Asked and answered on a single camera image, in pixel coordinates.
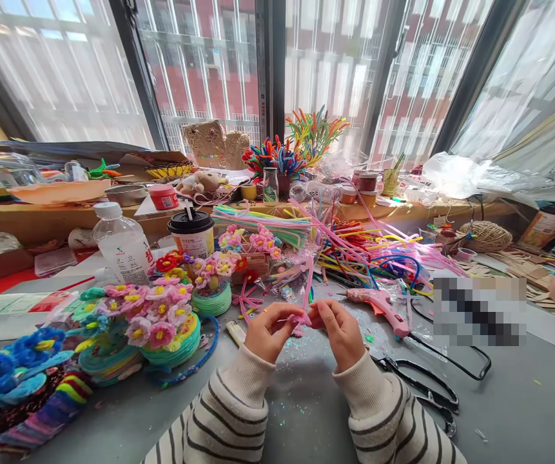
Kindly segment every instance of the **teddy bear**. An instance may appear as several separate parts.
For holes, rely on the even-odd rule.
[[[218,173],[211,171],[198,171],[185,177],[176,186],[176,190],[183,195],[195,195],[196,193],[214,192],[220,185],[227,184],[228,180]]]

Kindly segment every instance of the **striped shirt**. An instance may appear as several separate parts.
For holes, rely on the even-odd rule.
[[[142,464],[259,462],[268,417],[264,392],[274,369],[241,347]],[[351,409],[348,425],[361,464],[466,463],[406,384],[381,373],[367,354],[334,378]]]

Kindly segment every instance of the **pink glue gun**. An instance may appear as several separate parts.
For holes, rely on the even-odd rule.
[[[391,296],[386,290],[349,289],[346,296],[352,302],[371,305],[375,316],[385,316],[396,337],[404,338],[410,334],[408,322],[393,310]]]

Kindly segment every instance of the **red lid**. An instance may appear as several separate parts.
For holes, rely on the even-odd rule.
[[[148,188],[148,193],[158,197],[165,197],[166,195],[174,194],[174,187],[170,184],[157,184],[150,186]]]

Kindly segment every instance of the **child's hand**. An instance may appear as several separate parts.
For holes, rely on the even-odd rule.
[[[365,354],[358,322],[335,300],[320,300],[310,307],[312,328],[327,329],[329,333],[329,345],[337,361],[337,371],[350,369]]]
[[[303,315],[303,310],[289,303],[271,303],[266,312],[261,311],[250,323],[245,346],[263,360],[275,364],[277,356],[296,324],[286,321],[288,316]]]

